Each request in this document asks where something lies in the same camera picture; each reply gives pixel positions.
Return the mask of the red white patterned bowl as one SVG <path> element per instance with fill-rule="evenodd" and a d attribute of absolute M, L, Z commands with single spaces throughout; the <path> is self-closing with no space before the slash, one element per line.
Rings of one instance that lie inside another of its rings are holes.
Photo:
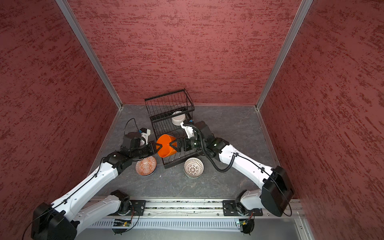
<path fill-rule="evenodd" d="M 204 164 L 198 158 L 189 158 L 185 161 L 185 171 L 191 176 L 198 176 L 204 172 Z"/>

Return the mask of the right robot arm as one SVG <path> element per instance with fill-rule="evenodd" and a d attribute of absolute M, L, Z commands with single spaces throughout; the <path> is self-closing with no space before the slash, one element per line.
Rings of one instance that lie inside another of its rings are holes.
<path fill-rule="evenodd" d="M 214 168 L 225 173 L 234 168 L 249 178 L 259 188 L 254 191 L 242 191 L 235 200 L 235 209 L 239 215 L 247 216 L 256 209 L 266 209 L 271 214 L 281 217 L 286 208 L 290 208 L 290 201 L 294 189 L 285 169 L 266 166 L 251 159 L 237 150 L 228 141 L 210 136 L 204 139 L 195 134 L 190 138 L 171 138 L 163 146 L 172 150 L 196 149 L 213 164 Z"/>

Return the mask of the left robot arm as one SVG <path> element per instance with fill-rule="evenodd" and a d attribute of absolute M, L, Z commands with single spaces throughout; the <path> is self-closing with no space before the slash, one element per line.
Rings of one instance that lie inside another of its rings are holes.
<path fill-rule="evenodd" d="M 132 219 L 136 214 L 130 197 L 113 191 L 104 200 L 85 208 L 85 204 L 107 183 L 115 179 L 133 162 L 158 153 L 163 146 L 154 141 L 133 150 L 112 152 L 102 158 L 97 169 L 76 187 L 51 204 L 40 204 L 33 213 L 33 240 L 73 240 L 85 228 L 98 220 L 118 214 Z"/>

